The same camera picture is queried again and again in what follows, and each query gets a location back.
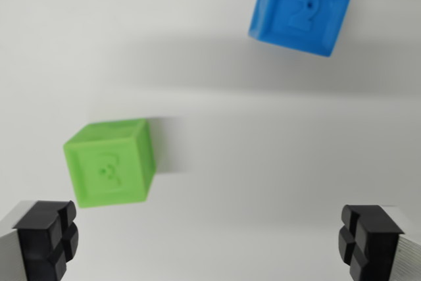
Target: white background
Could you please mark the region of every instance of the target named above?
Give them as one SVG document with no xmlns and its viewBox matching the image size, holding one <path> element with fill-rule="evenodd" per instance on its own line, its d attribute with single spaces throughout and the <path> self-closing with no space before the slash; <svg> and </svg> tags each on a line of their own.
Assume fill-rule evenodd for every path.
<svg viewBox="0 0 421 281">
<path fill-rule="evenodd" d="M 63 143 L 155 117 L 146 203 L 79 209 L 68 281 L 350 280 L 344 204 L 421 185 L 421 0 L 351 0 L 331 58 L 247 37 L 255 0 L 0 0 L 0 216 L 74 199 Z"/>
</svg>

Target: black rubber pad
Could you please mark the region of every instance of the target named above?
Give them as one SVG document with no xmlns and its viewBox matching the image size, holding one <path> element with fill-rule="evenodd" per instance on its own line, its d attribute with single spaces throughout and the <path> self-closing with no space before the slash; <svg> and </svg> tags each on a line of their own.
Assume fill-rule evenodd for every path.
<svg viewBox="0 0 421 281">
<path fill-rule="evenodd" d="M 354 281 L 389 281 L 403 231 L 379 205 L 346 205 L 339 253 Z"/>
<path fill-rule="evenodd" d="M 78 248 L 73 202 L 38 201 L 16 224 L 28 281 L 59 281 Z"/>
</svg>

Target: number 2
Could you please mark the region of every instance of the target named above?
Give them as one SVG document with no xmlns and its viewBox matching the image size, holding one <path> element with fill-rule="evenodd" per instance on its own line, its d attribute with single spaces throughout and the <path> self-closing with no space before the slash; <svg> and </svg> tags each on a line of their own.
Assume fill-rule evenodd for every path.
<svg viewBox="0 0 421 281">
<path fill-rule="evenodd" d="M 320 0 L 299 0 L 303 6 L 299 12 L 289 19 L 289 26 L 302 31 L 310 31 L 313 25 L 312 18 L 316 15 Z"/>
</svg>

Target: blue cube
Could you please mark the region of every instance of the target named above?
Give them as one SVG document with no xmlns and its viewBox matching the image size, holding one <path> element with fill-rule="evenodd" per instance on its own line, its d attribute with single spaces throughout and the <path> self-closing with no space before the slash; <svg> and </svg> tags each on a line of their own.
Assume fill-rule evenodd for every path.
<svg viewBox="0 0 421 281">
<path fill-rule="evenodd" d="M 349 0 L 257 0 L 249 35 L 328 57 L 348 4 Z"/>
</svg>

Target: green cube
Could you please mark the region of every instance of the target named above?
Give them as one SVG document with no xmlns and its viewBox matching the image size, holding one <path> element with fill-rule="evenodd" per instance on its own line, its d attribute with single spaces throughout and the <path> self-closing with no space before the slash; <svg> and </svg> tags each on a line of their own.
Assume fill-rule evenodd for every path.
<svg viewBox="0 0 421 281">
<path fill-rule="evenodd" d="M 64 154 L 80 207 L 146 200 L 156 170 L 147 120 L 89 124 Z"/>
</svg>

